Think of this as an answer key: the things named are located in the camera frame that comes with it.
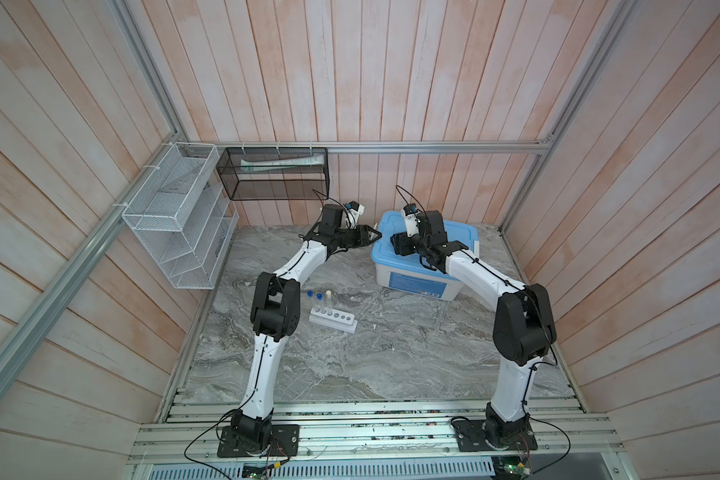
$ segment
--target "marble countertop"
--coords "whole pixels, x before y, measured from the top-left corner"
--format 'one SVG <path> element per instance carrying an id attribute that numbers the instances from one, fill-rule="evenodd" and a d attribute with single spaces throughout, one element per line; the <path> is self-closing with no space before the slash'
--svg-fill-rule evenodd
<path id="1" fill-rule="evenodd" d="M 480 257 L 518 278 L 495 228 L 476 225 Z M 250 305 L 256 278 L 282 266 L 305 226 L 238 229 L 186 384 L 186 402 L 238 402 L 253 351 Z M 306 291 L 331 290 L 353 312 L 355 333 L 308 321 Z M 276 402 L 490 398 L 500 355 L 494 312 L 468 287 L 452 302 L 376 283 L 371 247 L 336 254 L 302 284 L 302 314 L 283 353 Z M 572 396 L 559 368 L 542 366 L 532 396 Z"/>

